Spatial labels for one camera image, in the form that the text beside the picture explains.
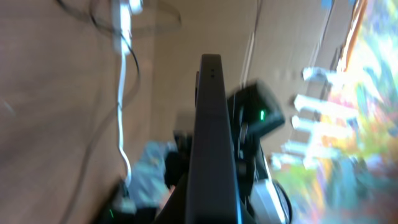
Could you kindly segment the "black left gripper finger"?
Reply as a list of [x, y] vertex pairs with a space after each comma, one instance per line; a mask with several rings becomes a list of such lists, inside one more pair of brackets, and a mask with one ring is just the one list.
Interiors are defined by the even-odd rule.
[[242, 224], [256, 224], [255, 219], [250, 215], [250, 213], [245, 209], [241, 209]]

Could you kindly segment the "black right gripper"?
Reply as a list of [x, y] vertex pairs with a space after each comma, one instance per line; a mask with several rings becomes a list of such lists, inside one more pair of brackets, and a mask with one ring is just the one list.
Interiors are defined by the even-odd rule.
[[[182, 175], [188, 172], [192, 150], [192, 132], [174, 132], [176, 150], [169, 151], [165, 157], [164, 182], [171, 190], [176, 187]], [[250, 196], [255, 179], [264, 178], [264, 154], [258, 136], [251, 136], [243, 143], [238, 143], [236, 152], [236, 172], [239, 196]]]

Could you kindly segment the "Samsung Galaxy smartphone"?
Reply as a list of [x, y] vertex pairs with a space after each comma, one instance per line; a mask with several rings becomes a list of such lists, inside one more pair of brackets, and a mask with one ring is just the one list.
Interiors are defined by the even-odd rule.
[[241, 223], [241, 207], [218, 54], [203, 54], [195, 104], [186, 223]]

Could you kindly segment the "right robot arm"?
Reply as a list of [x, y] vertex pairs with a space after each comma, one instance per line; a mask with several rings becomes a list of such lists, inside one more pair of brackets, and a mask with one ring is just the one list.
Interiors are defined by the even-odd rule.
[[284, 123], [263, 82], [231, 96], [221, 81], [200, 82], [193, 132], [176, 134], [177, 150], [165, 159], [165, 183], [174, 191], [155, 222], [290, 223], [291, 202], [260, 143]]

